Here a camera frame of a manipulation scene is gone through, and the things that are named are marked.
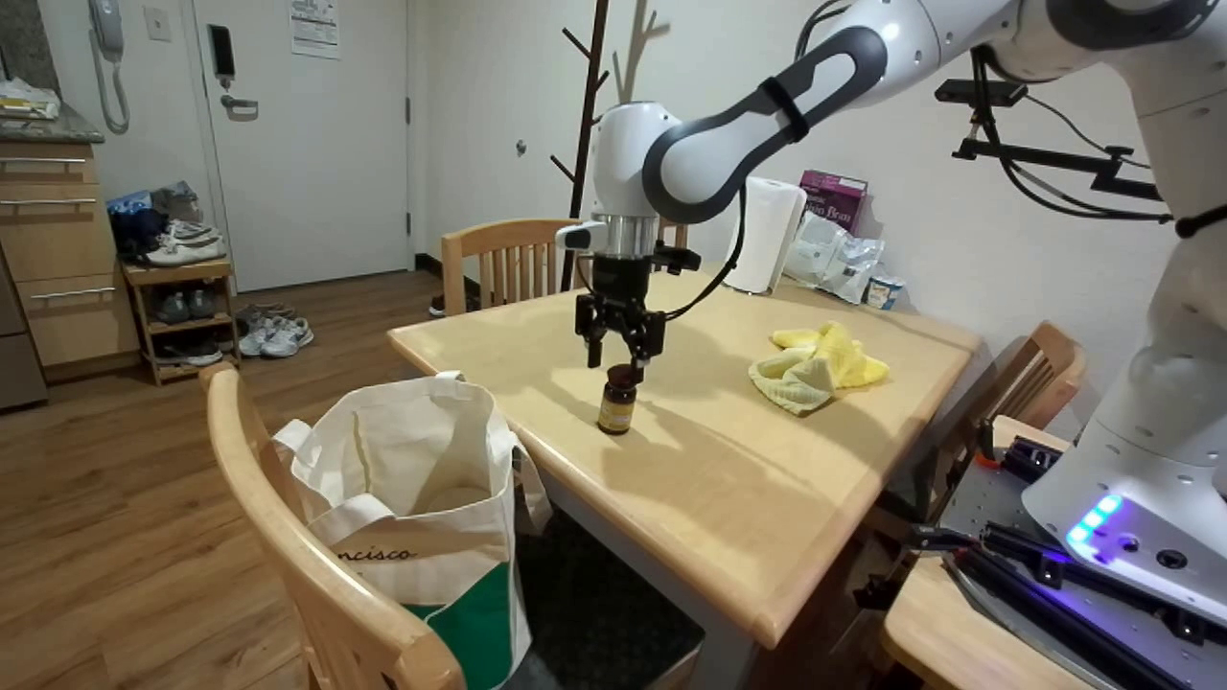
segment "wooden dresser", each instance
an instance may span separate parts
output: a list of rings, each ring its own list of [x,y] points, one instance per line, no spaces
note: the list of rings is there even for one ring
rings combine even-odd
[[[139,362],[90,143],[0,140],[0,243],[47,378]]]

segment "door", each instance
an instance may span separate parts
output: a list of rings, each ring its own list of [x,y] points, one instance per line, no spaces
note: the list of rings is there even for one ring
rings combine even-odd
[[[191,3],[238,288],[405,269],[405,0]]]

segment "yellow cloth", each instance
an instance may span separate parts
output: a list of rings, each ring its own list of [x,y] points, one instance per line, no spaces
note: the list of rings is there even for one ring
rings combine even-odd
[[[839,321],[821,330],[775,330],[770,347],[779,352],[754,362],[746,377],[789,413],[811,413],[839,393],[875,387],[889,377],[889,366],[867,355]]]

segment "shopping bag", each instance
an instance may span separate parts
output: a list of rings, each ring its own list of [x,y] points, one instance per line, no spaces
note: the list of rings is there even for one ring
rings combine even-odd
[[[466,685],[503,685],[534,646],[516,515],[543,531],[549,499],[490,396],[462,378],[375,385],[277,440],[296,455],[310,532],[429,620]]]

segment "brown bottle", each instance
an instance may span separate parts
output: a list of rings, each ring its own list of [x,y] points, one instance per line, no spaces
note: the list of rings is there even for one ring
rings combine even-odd
[[[628,419],[637,409],[637,387],[641,387],[642,371],[637,366],[612,366],[604,371],[604,400],[598,409],[598,428],[608,439],[628,433]]]

